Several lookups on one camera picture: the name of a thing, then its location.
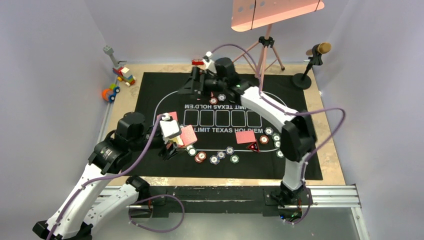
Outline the red playing card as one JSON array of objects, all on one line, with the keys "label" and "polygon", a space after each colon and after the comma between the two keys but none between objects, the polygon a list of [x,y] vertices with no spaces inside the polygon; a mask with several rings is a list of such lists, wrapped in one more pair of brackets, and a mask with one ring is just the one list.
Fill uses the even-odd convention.
[{"label": "red playing card", "polygon": [[167,114],[169,115],[169,118],[168,118],[169,121],[173,121],[173,120],[178,121],[178,115],[176,111],[168,112]]},{"label": "red playing card", "polygon": [[237,144],[247,144],[256,142],[255,132],[253,130],[244,130],[235,132]]}]

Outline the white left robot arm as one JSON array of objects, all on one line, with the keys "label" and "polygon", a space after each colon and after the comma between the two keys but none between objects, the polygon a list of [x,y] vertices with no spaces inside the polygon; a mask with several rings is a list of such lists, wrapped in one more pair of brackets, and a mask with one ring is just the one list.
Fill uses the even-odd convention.
[{"label": "white left robot arm", "polygon": [[139,112],[126,113],[104,140],[97,143],[87,165],[64,203],[32,231],[42,240],[90,240],[101,226],[131,204],[150,205],[155,196],[150,184],[129,173],[149,149],[159,149],[164,159],[185,146],[185,133],[177,114],[157,115],[151,125]]}]

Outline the red playing card box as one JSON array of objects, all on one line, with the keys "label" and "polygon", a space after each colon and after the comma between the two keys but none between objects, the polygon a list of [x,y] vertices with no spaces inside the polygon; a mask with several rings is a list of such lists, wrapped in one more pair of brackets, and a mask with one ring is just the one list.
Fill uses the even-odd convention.
[{"label": "red playing card box", "polygon": [[176,137],[176,144],[179,148],[184,148],[198,141],[196,133],[192,125],[184,126],[181,134]]}]

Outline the red triangular dealer button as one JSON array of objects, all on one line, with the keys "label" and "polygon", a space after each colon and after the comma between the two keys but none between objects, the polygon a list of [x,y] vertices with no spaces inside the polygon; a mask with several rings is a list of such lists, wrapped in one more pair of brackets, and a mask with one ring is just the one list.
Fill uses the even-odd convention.
[{"label": "red triangular dealer button", "polygon": [[247,148],[249,150],[253,151],[253,152],[256,152],[256,153],[259,153],[260,152],[260,149],[259,149],[259,146],[258,146],[258,142],[252,142],[251,144],[248,145]]}]

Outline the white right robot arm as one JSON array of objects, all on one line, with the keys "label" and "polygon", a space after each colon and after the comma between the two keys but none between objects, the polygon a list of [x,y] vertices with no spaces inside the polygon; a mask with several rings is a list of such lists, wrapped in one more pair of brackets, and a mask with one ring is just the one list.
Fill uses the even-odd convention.
[{"label": "white right robot arm", "polygon": [[285,157],[280,193],[273,199],[280,205],[295,203],[306,188],[306,163],[313,156],[317,141],[312,118],[263,93],[260,80],[241,78],[230,58],[212,60],[205,56],[202,62],[204,68],[193,66],[178,93],[195,99],[209,97],[213,92],[223,93],[228,101],[257,113],[272,124],[281,138],[279,150]]}]

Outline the red poker chip stack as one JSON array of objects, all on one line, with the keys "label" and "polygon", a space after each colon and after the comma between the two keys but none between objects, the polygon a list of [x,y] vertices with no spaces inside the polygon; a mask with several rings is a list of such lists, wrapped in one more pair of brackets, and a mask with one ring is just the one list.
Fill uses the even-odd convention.
[{"label": "red poker chip stack", "polygon": [[204,151],[200,151],[195,155],[194,160],[196,163],[202,163],[206,158],[207,154]]}]

